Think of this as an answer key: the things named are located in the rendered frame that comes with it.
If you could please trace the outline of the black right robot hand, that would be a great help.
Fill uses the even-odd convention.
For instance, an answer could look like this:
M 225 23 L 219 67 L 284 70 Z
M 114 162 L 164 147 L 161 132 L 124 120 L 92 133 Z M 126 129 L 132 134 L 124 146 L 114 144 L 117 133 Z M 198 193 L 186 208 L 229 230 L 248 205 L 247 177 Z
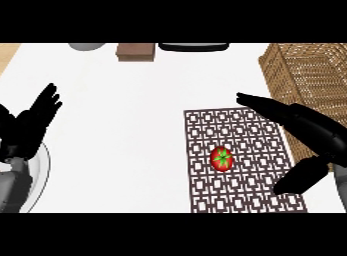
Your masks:
M 275 122 L 316 153 L 303 158 L 273 186 L 276 195 L 303 194 L 328 174 L 328 164 L 347 167 L 347 128 L 301 104 L 236 94 L 236 103 Z

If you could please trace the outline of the red tomato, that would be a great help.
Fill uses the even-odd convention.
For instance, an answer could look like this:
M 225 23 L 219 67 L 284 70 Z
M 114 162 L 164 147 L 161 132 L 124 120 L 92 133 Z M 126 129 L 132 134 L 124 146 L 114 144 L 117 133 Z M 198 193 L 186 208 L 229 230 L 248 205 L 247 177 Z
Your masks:
M 231 151 L 223 146 L 217 146 L 213 149 L 210 163 L 213 168 L 220 172 L 226 172 L 232 168 L 234 157 Z

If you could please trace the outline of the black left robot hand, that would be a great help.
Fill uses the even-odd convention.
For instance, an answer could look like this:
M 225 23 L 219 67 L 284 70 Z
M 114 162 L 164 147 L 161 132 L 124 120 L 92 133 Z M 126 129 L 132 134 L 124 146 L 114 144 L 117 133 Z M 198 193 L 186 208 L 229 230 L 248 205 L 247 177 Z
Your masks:
M 18 116 L 0 104 L 0 162 L 13 157 L 30 160 L 39 151 L 46 128 L 55 118 L 62 102 L 56 86 L 49 84 L 31 107 Z

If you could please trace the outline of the brown wooden block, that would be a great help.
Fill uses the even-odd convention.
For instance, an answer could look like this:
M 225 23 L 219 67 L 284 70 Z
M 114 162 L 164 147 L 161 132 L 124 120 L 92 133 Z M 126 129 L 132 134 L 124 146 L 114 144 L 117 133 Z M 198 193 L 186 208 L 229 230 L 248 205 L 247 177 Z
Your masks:
M 154 43 L 120 43 L 115 55 L 120 61 L 154 61 Z

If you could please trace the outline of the grey round object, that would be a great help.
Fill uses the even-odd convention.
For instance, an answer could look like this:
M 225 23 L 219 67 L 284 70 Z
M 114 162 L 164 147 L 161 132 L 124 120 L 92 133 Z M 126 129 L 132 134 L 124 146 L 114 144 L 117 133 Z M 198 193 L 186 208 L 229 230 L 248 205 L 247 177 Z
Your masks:
M 105 43 L 68 43 L 68 45 L 77 51 L 92 51 L 99 49 Z

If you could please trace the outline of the black and white appliance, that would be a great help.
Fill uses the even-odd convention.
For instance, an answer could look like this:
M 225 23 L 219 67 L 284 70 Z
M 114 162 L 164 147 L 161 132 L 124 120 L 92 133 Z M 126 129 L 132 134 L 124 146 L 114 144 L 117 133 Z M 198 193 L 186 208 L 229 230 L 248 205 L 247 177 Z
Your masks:
M 229 48 L 229 43 L 220 44 L 169 44 L 158 43 L 158 47 L 166 51 L 177 52 L 213 52 L 223 51 Z

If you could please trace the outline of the white plate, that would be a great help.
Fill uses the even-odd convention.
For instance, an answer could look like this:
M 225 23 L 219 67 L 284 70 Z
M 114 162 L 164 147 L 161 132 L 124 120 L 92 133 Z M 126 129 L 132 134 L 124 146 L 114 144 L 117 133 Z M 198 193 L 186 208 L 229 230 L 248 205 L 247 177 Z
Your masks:
M 28 161 L 30 175 L 33 177 L 33 183 L 30 188 L 30 194 L 27 201 L 19 209 L 21 213 L 28 213 L 34 208 L 40 199 L 50 172 L 50 155 L 45 144 L 40 145 L 34 158 Z M 11 165 L 0 162 L 0 171 L 11 170 Z

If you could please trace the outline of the brown patterned placemat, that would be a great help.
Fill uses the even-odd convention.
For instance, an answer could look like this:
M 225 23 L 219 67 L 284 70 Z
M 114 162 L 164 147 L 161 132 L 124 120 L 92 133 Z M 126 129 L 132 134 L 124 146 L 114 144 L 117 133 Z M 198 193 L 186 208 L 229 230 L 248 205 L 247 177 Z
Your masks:
M 273 185 L 291 169 L 278 125 L 247 107 L 186 110 L 183 118 L 191 211 L 304 213 L 301 196 L 273 193 Z M 234 157 L 226 172 L 210 163 L 217 146 Z

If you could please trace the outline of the brown wicker basket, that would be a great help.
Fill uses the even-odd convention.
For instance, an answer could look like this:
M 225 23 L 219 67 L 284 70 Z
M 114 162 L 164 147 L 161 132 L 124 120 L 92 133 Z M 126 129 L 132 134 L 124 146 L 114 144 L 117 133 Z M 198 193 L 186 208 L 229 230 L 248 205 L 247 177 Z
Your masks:
M 347 128 L 347 43 L 270 43 L 259 64 L 270 97 Z

